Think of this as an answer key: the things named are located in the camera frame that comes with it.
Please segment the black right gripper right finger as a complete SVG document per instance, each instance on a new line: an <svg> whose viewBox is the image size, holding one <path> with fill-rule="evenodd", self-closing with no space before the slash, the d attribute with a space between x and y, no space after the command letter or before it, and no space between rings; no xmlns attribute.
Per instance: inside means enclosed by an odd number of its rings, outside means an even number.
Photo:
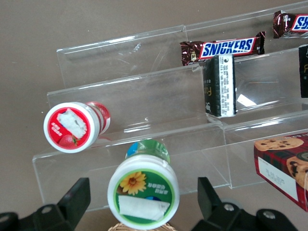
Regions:
<svg viewBox="0 0 308 231"><path fill-rule="evenodd" d="M207 177L198 178L198 204L203 219L194 231L296 231L281 212L260 209L255 215L231 202L222 202Z"/></svg>

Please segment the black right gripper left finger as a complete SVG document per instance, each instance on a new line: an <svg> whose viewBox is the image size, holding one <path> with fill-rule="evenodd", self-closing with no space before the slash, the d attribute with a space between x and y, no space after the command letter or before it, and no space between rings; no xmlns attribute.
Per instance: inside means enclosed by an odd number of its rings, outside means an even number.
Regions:
<svg viewBox="0 0 308 231"><path fill-rule="evenodd" d="M15 212L0 215L2 231L73 231L90 205L90 180L80 178L57 204L40 207L20 219Z"/></svg>

